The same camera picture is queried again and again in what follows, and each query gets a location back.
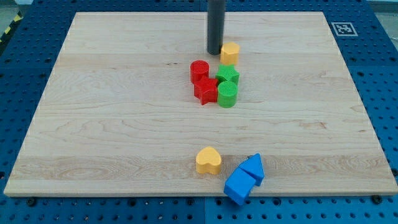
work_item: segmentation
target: blue block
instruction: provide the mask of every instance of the blue block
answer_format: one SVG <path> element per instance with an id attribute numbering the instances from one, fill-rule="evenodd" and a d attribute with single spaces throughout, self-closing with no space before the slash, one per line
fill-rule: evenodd
<path id="1" fill-rule="evenodd" d="M 254 187 L 256 180 L 240 168 L 228 177 L 225 182 L 224 194 L 238 205 L 242 205 Z"/>
<path id="2" fill-rule="evenodd" d="M 260 154 L 255 154 L 248 160 L 242 162 L 239 165 L 243 171 L 247 172 L 251 177 L 256 180 L 256 185 L 260 186 L 264 178 L 264 170 L 262 168 L 261 156 Z"/>

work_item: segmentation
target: red star block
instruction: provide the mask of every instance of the red star block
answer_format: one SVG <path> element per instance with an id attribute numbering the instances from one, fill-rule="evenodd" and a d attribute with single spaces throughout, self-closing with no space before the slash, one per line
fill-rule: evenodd
<path id="1" fill-rule="evenodd" d="M 217 102 L 217 82 L 216 78 L 202 77 L 201 80 L 193 84 L 193 94 L 200 99 L 202 105 Z"/>

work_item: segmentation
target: black cylinder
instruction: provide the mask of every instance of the black cylinder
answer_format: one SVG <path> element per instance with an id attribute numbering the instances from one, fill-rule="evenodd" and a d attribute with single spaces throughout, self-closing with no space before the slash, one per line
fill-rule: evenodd
<path id="1" fill-rule="evenodd" d="M 207 52 L 218 55 L 224 36 L 225 0 L 208 0 L 207 5 Z"/>

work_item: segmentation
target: red block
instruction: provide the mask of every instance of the red block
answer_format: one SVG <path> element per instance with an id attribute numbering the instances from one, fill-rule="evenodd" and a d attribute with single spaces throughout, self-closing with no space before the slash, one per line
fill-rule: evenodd
<path id="1" fill-rule="evenodd" d="M 193 94 L 200 99 L 202 105 L 209 102 L 217 102 L 217 82 L 216 78 L 203 77 L 200 81 L 193 84 Z"/>
<path id="2" fill-rule="evenodd" d="M 202 77 L 209 77 L 209 64 L 202 60 L 191 63 L 191 82 L 195 83 Z"/>

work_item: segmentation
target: blue triangular prism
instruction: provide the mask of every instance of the blue triangular prism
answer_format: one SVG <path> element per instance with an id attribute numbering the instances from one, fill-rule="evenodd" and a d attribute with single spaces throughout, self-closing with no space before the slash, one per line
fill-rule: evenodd
<path id="1" fill-rule="evenodd" d="M 248 173 L 251 177 L 256 180 L 256 185 L 260 186 L 261 182 L 264 178 L 264 170 L 262 168 L 261 156 L 260 154 L 255 154 L 250 157 L 248 160 L 242 162 L 239 165 L 243 171 Z"/>

